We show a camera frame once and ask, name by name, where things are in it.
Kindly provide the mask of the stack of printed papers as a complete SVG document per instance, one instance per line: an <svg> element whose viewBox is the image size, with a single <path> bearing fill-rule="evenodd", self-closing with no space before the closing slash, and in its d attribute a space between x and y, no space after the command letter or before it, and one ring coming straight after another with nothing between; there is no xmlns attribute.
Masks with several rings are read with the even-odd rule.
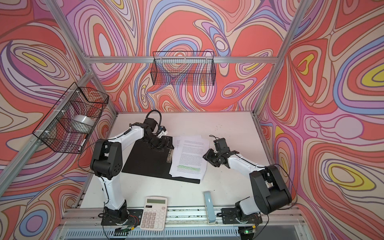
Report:
<svg viewBox="0 0 384 240"><path fill-rule="evenodd" d="M210 149L210 142L202 136L181 136L173 138L174 150L169 174L201 181L207 170L203 155Z"/></svg>

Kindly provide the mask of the blue file folder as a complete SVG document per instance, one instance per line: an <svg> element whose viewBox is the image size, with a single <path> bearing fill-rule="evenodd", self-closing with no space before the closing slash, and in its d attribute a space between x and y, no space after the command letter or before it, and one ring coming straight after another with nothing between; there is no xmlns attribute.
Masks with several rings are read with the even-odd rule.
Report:
<svg viewBox="0 0 384 240"><path fill-rule="evenodd" d="M167 179L179 182L199 184L200 180L172 177L169 174L171 164L167 162L170 149L154 149L142 140L134 143L133 148L122 168L123 173L146 177Z"/></svg>

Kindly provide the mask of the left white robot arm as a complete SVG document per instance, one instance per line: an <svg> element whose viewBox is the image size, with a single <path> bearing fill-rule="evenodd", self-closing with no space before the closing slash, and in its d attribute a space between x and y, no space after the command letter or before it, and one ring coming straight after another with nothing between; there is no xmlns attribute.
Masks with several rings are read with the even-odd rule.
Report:
<svg viewBox="0 0 384 240"><path fill-rule="evenodd" d="M136 141L148 143L159 150L173 150L173 138L165 127L157 131L157 121L145 118L143 123L130 124L128 129L115 137L100 140L95 144L90 164L94 175L101 182L105 195L105 212L121 213L127 210L118 175L123 168L123 150Z"/></svg>

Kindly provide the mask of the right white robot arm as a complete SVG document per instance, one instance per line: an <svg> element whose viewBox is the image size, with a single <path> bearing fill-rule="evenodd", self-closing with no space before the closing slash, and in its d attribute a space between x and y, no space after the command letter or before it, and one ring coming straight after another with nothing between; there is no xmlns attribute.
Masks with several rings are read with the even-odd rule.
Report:
<svg viewBox="0 0 384 240"><path fill-rule="evenodd" d="M240 216L268 215L292 203L292 195L276 166L253 163L240 152L230 150L224 138L214 140L214 145L214 150L203 155L204 160L216 168L224 165L250 180L253 195L235 203Z"/></svg>

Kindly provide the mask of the white desk calculator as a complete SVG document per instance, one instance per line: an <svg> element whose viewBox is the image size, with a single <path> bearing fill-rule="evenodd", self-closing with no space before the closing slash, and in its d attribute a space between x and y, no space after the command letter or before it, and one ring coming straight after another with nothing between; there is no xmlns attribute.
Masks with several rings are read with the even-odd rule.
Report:
<svg viewBox="0 0 384 240"><path fill-rule="evenodd" d="M165 228L168 199L165 197L146 197L140 224L141 230L163 231Z"/></svg>

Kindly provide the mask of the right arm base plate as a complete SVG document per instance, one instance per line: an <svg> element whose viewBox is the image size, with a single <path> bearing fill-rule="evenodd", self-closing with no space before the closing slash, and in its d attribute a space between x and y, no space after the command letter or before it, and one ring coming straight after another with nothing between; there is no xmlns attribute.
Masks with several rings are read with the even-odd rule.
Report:
<svg viewBox="0 0 384 240"><path fill-rule="evenodd" d="M223 224L253 224L258 226L263 222L259 213L245 215L239 208L221 208L217 217L222 218Z"/></svg>

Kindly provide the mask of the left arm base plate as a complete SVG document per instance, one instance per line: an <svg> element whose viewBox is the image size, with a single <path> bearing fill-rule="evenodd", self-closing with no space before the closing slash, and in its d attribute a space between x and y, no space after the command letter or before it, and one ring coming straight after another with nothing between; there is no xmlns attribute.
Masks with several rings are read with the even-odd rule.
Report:
<svg viewBox="0 0 384 240"><path fill-rule="evenodd" d="M111 213L100 213L98 217L102 219L102 226L137 226L141 223L143 210L130 209L127 213L114 211Z"/></svg>

